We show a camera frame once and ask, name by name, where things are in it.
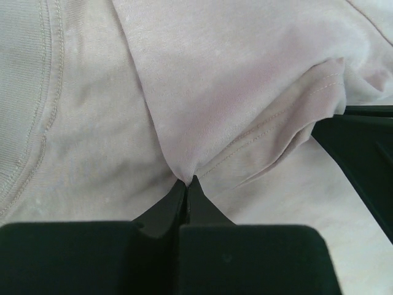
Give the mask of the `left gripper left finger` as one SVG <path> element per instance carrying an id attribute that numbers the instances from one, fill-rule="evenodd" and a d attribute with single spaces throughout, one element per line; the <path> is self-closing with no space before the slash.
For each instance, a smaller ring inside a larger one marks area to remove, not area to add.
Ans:
<path id="1" fill-rule="evenodd" d="M 2 294 L 171 294 L 185 184 L 132 221 L 1 227 Z"/>

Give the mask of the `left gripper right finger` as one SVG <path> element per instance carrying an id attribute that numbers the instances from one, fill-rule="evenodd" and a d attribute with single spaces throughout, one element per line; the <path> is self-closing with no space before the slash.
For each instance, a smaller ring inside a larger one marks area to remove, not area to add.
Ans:
<path id="1" fill-rule="evenodd" d="M 187 189 L 179 230 L 179 294 L 340 294 L 327 245 L 304 225 L 236 225 L 204 194 Z"/>

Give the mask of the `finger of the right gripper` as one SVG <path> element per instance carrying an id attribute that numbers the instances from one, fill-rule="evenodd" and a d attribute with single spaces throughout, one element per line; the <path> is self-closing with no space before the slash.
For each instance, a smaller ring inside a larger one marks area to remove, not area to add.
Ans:
<path id="1" fill-rule="evenodd" d="M 312 136 L 392 238 L 392 106 L 348 106 L 316 123 Z"/>

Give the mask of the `pink printed t shirt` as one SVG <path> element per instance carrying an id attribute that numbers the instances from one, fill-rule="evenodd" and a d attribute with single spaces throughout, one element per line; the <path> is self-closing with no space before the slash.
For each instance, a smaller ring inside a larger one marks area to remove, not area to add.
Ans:
<path id="1" fill-rule="evenodd" d="M 2 1 L 1 224 L 131 220 L 197 175 L 236 222 L 316 228 L 345 294 L 391 294 L 311 137 L 391 101 L 391 1 Z"/>

